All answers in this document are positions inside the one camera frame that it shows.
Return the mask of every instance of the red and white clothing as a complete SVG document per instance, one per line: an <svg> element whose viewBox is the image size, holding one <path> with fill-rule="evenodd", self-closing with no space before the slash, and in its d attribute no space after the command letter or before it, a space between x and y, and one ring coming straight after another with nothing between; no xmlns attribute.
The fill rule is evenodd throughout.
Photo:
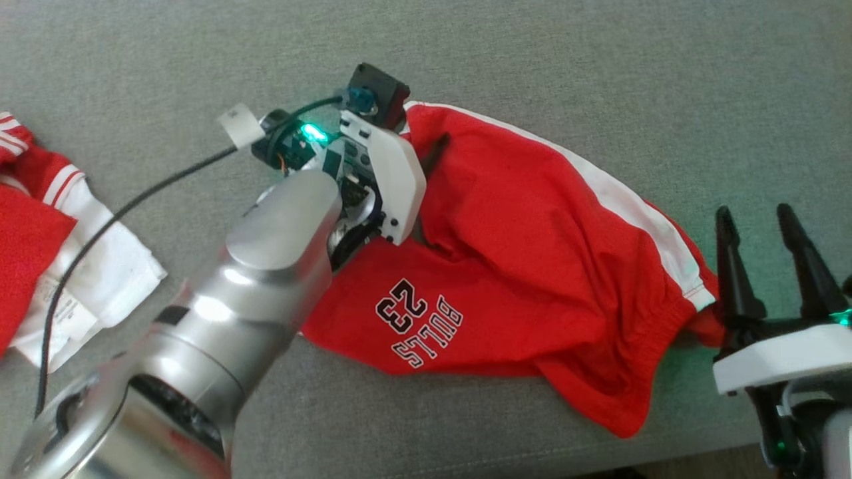
<svg viewBox="0 0 852 479"><path fill-rule="evenodd" d="M721 341L708 309L716 277L695 244L563 147L457 107L406 109L421 158L451 137L420 210L428 245L371 242L304 336L394 374L541 375L587 417L634 435L676 334Z"/></svg>
<svg viewBox="0 0 852 479"><path fill-rule="evenodd" d="M35 144L32 133L0 113L0 267L13 271L0 311L0 352L16 347L40 362L47 304L81 246L112 213L92 196L85 174L61 154ZM50 371L100 329L126 318L165 272L121 223L95 243L77 267L55 317Z"/></svg>

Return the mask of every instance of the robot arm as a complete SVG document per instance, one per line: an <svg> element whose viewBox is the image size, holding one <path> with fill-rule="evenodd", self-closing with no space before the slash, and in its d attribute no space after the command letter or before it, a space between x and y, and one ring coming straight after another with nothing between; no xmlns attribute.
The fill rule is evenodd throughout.
<svg viewBox="0 0 852 479"><path fill-rule="evenodd" d="M852 476L852 309L789 205L778 206L793 256L801 318L764 320L728 208L717 212L721 310L727 337L713 374L720 394L744 390L760 420L763 456L779 477Z"/></svg>
<svg viewBox="0 0 852 479"><path fill-rule="evenodd" d="M404 118L407 87L400 99L401 84L369 66L355 80L377 107L344 111L332 141L276 130L256 143L255 153L306 162L244 215L143 338L48 404L12 477L230 476L236 418L332 270L370 237L403 241L423 199L412 146L382 123Z"/></svg>

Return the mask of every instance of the white side stripe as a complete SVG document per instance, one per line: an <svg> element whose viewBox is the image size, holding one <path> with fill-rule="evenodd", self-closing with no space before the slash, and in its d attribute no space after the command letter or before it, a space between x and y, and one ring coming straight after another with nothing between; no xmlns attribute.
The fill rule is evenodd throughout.
<svg viewBox="0 0 852 479"><path fill-rule="evenodd" d="M17 128L19 126L20 126L20 123L18 123L18 120L12 118L10 121L8 121L6 123L0 123L0 130L2 130L2 131L12 130L13 128Z"/></svg>
<svg viewBox="0 0 852 479"><path fill-rule="evenodd" d="M10 152L14 153L15 156L18 156L24 152L23 148L19 147L18 145L15 145L14 143L4 141L3 139L0 139L0 147L6 148Z"/></svg>
<svg viewBox="0 0 852 479"><path fill-rule="evenodd" d="M636 192L626 187L622 182L594 166L586 159L579 157L574 152L514 125L506 124L463 108L440 103L409 101L405 104L405 109L408 110L414 105L447 108L553 148L564 156L571 166L583 177L583 180L592 192L595 193L601 206L615 213L631 226L648 233L657 247L663 269L681 287L684 297L692 302L697 310L701 310L715 301L708 291L705 291L705 293L701 292L701 286L704 283L699 276L698 262L695 261L692 252L674 225L659 211L656 211L645 203Z"/></svg>
<svg viewBox="0 0 852 479"><path fill-rule="evenodd" d="M67 164L64 168L59 170L59 173L50 182L50 186L48 187L47 193L44 194L44 198L42 198L42 202L46 205L52 205L54 199L56 199L56 195L59 194L60 188L65 184L65 180L68 179L69 176L73 175L78 171L77 167L73 164Z"/></svg>
<svg viewBox="0 0 852 479"><path fill-rule="evenodd" d="M5 140L7 143L18 145L19 147L24 148L24 151L30 149L30 146L26 144L26 141L21 140L17 136L11 136L5 131L0 131L0 140Z"/></svg>

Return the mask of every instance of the care label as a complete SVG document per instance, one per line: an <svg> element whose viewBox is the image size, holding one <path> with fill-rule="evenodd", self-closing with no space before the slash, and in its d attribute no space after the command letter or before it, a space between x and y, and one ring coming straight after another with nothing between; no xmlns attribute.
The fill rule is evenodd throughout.
<svg viewBox="0 0 852 479"><path fill-rule="evenodd" d="M48 312L50 299L53 297L58 285L59 281L53 278L48 278L44 275L38 278L36 292L32 295L33 303L31 304L30 311L28 311L28 315L36 314L37 317L43 318ZM98 319L95 315L91 314L66 288L62 290L59 296L59 305L56 307L56 313L54 314L51 339L56 337L56 339L60 340L62 337L65 337L79 341L86 336L86 333L97 322Z"/></svg>

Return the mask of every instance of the white tag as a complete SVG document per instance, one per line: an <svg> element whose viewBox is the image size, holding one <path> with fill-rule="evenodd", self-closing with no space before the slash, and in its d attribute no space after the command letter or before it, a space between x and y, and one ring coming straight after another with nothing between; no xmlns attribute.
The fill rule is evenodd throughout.
<svg viewBox="0 0 852 479"><path fill-rule="evenodd" d="M244 103L235 105L217 120L237 149L243 149L263 138L266 133Z"/></svg>
<svg viewBox="0 0 852 479"><path fill-rule="evenodd" d="M42 317L47 314L50 299L53 297L58 284L58 281L44 275L38 278L36 292L32 295L32 299L33 302L37 302ZM98 322L98 319L95 315L91 314L66 288L62 290L62 294L59 296L51 339L53 337L65 337L66 341L68 338L79 341L86 336L86 333L96 322Z"/></svg>

